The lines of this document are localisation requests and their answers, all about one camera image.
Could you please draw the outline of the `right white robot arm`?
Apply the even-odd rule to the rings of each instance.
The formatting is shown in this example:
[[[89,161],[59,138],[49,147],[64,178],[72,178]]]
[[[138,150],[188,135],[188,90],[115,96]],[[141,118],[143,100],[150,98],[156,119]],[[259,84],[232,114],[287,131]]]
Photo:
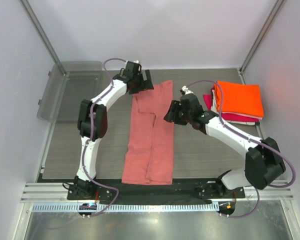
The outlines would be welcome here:
[[[193,93],[172,100],[164,120],[182,126],[190,124],[193,129],[223,142],[244,158],[243,168],[228,170],[216,178],[215,191],[221,198],[241,187],[263,190],[286,171],[274,139],[260,139],[227,124],[217,113],[203,110]]]

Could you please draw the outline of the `salmon pink t shirt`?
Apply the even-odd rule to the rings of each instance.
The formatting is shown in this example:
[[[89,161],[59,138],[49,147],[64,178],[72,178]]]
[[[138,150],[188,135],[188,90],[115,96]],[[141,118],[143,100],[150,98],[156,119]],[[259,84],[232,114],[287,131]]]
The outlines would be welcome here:
[[[173,100],[173,81],[132,98],[129,141],[121,181],[132,185],[170,185],[174,172],[174,124],[164,120]]]

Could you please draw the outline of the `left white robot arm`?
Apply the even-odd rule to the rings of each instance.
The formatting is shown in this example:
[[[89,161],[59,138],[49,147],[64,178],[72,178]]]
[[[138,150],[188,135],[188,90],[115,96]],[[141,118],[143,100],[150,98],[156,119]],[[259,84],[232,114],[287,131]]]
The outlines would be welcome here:
[[[110,79],[109,85],[92,99],[80,103],[77,128],[81,137],[80,164],[68,193],[76,199],[92,199],[100,184],[96,184],[96,163],[101,140],[108,130],[108,110],[126,94],[153,90],[150,71],[143,77],[138,60],[122,60],[125,66]]]

